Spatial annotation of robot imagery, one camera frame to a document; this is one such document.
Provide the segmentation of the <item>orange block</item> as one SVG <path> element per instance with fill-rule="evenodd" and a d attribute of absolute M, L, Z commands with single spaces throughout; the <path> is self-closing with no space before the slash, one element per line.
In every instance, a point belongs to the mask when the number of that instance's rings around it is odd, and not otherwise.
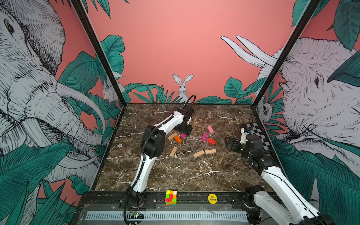
<path fill-rule="evenodd" d="M 178 143 L 182 143 L 182 139 L 179 136 L 175 136 L 174 139 L 178 142 Z"/>

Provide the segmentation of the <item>pink block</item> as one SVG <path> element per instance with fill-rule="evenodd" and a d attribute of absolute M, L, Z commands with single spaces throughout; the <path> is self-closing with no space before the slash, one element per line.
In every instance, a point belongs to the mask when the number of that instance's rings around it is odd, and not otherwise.
<path fill-rule="evenodd" d="M 214 130 L 213 130 L 213 128 L 212 128 L 211 126 L 208 126 L 207 128 L 208 128 L 208 131 L 209 131 L 211 134 L 214 133 Z"/>

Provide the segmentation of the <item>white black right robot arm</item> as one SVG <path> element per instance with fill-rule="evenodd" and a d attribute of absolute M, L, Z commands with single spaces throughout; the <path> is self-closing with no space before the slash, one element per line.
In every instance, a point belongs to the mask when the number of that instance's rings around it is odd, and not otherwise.
<path fill-rule="evenodd" d="M 239 153 L 275 191 L 282 201 L 274 200 L 259 185 L 247 187 L 241 198 L 242 203 L 251 209 L 247 214 L 250 224 L 261 222 L 258 208 L 268 213 L 280 225 L 333 225 L 335 222 L 328 214 L 321 214 L 290 183 L 277 162 L 264 153 L 262 140 L 249 127 L 242 127 L 241 138 L 225 138 L 226 148 Z"/>

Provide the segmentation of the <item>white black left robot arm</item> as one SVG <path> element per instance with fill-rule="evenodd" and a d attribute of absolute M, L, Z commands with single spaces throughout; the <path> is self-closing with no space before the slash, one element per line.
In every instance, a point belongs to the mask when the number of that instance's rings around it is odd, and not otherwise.
<path fill-rule="evenodd" d="M 126 205 L 130 203 L 138 207 L 144 202 L 147 181 L 155 160 L 164 150 L 166 135 L 173 129 L 190 135 L 193 129 L 190 122 L 195 114 L 191 100 L 196 100 L 196 96 L 190 96 L 183 106 L 174 108 L 172 113 L 160 123 L 146 127 L 140 145 L 141 161 L 134 180 L 127 188 Z"/>

